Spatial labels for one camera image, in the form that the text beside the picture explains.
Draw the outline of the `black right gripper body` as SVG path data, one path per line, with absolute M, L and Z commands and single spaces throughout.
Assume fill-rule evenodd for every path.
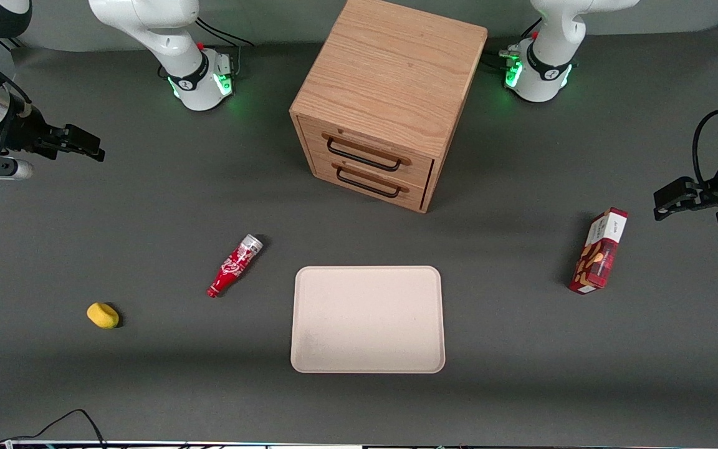
M 28 152 L 54 161 L 66 152 L 60 139 L 62 130 L 49 125 L 35 106 L 11 106 L 0 123 L 0 156 Z

